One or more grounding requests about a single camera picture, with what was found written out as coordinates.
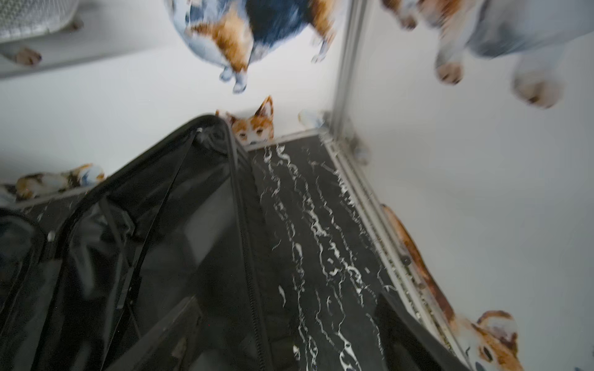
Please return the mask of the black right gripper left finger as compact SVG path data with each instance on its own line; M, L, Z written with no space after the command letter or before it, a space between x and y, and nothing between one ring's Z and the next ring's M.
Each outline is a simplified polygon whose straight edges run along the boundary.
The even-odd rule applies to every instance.
M202 317L197 299L184 298L108 369L189 370Z

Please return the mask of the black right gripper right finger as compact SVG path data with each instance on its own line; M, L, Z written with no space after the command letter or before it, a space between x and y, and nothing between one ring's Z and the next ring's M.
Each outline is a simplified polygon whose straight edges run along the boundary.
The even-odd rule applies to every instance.
M408 312L397 295L382 292L375 315L388 370L468 370Z

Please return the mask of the black hard-shell suitcase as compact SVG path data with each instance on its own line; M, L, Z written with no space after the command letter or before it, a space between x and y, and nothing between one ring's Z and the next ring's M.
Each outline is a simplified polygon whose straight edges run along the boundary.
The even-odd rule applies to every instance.
M92 188L55 237L1 211L1 368L109 370L184 298L189 370L296 370L247 152L198 117Z

